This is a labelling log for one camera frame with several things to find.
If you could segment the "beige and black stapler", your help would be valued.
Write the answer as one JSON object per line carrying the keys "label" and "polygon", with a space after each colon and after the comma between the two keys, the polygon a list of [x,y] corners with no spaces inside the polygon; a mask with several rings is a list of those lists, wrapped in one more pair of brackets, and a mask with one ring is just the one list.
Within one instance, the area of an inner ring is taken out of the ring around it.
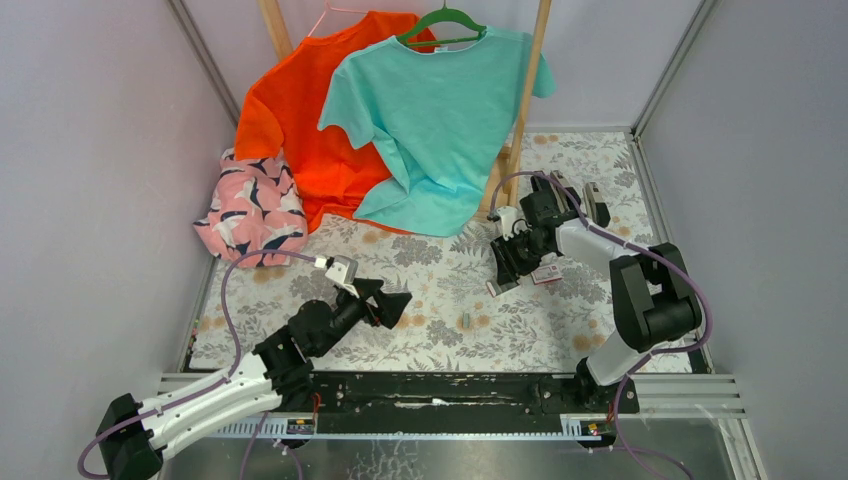
{"label": "beige and black stapler", "polygon": [[549,178],[561,209],[563,211],[580,210],[580,195],[563,173],[560,170],[551,170]]}

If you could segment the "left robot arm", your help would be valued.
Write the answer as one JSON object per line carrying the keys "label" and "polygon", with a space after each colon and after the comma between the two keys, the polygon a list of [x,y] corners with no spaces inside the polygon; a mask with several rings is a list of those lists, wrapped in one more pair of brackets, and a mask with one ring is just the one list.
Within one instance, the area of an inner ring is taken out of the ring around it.
{"label": "left robot arm", "polygon": [[334,304],[310,300],[231,368],[145,400],[114,399],[96,431],[105,479],[151,479],[164,463],[221,427],[276,409],[299,411],[313,399],[313,361],[357,324],[394,328],[412,299],[386,293],[376,279],[339,288]]}

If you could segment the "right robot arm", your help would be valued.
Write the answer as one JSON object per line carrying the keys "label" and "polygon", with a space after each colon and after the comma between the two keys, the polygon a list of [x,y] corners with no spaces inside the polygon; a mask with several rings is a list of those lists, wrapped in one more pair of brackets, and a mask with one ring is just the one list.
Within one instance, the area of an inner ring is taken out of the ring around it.
{"label": "right robot arm", "polygon": [[607,231],[611,217],[595,183],[585,185],[581,200],[573,194],[540,187],[519,207],[490,212],[500,234],[491,243],[497,274],[488,288],[499,295],[515,287],[540,271],[549,254],[571,256],[608,276],[615,330],[581,362],[573,386],[577,405],[597,412],[612,400],[612,384],[656,347],[698,329],[703,314],[675,246],[646,247]]}

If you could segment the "red staple box sleeve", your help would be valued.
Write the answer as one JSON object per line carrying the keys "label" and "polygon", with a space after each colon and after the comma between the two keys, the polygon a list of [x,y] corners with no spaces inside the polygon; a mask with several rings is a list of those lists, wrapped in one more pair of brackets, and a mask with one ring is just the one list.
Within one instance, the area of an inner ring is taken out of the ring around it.
{"label": "red staple box sleeve", "polygon": [[561,270],[555,264],[540,266],[530,276],[535,285],[556,282],[563,279]]}

